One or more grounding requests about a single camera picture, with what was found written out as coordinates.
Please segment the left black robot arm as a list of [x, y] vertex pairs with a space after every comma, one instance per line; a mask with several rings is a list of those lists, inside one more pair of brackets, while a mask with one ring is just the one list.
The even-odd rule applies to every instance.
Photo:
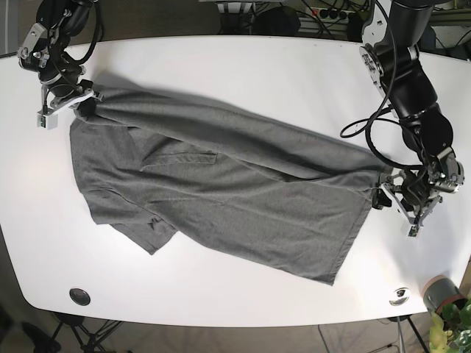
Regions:
[[[370, 151], [397, 174], [380, 177], [373, 207], [395, 206], [415, 238], [425, 218], [464, 184], [464, 168], [453, 150], [453, 128], [442, 114], [436, 91], [419, 61], [419, 40], [436, 1], [371, 1], [362, 29], [361, 58], [383, 96], [377, 111], [362, 119], [358, 132]], [[405, 145], [419, 162], [406, 165], [381, 154], [372, 141], [372, 126], [392, 113]]]

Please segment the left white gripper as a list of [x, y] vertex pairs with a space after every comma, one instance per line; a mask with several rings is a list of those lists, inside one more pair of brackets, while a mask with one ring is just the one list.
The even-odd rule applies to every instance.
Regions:
[[372, 195], [372, 207], [382, 210], [395, 207], [406, 221], [406, 234], [416, 238], [424, 227], [424, 220], [433, 212], [442, 197], [425, 183], [425, 172], [414, 174], [400, 171], [381, 174]]

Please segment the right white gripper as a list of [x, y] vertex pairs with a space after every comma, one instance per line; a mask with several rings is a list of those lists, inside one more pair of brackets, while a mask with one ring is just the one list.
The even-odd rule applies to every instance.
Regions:
[[96, 102], [102, 100], [102, 94], [93, 89], [93, 82], [82, 79], [74, 88], [66, 83], [41, 85], [42, 107], [37, 113], [37, 126], [54, 129], [58, 124], [58, 115], [68, 108], [75, 109], [78, 117], [90, 117], [96, 113]]

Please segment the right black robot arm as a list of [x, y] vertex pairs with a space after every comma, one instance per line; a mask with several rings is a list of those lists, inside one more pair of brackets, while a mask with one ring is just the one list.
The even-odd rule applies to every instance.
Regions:
[[[85, 28], [91, 10], [95, 11], [96, 20], [93, 37], [85, 55], [75, 59], [66, 48]], [[93, 104], [102, 97], [94, 91], [92, 81], [80, 77], [85, 74], [85, 63], [102, 40], [104, 30], [99, 1], [42, 1], [40, 4], [36, 22], [17, 52], [19, 65], [37, 73], [41, 83], [40, 128], [54, 129], [59, 113], [76, 109], [83, 102]]]

